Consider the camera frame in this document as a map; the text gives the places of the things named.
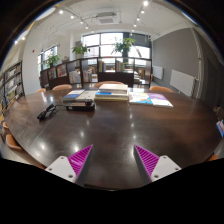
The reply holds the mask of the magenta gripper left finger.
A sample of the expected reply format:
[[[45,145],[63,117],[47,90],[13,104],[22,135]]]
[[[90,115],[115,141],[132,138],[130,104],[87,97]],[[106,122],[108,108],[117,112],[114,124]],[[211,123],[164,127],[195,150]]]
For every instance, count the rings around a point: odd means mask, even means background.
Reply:
[[[46,168],[46,171],[79,186],[84,186],[92,156],[93,146],[89,145],[69,157],[58,157]]]

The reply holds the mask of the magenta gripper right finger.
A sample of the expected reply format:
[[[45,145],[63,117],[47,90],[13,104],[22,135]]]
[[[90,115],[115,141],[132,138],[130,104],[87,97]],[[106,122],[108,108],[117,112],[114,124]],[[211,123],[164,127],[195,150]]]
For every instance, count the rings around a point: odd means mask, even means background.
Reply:
[[[134,146],[134,157],[144,185],[157,181],[181,169],[167,155],[158,156],[138,145]]]

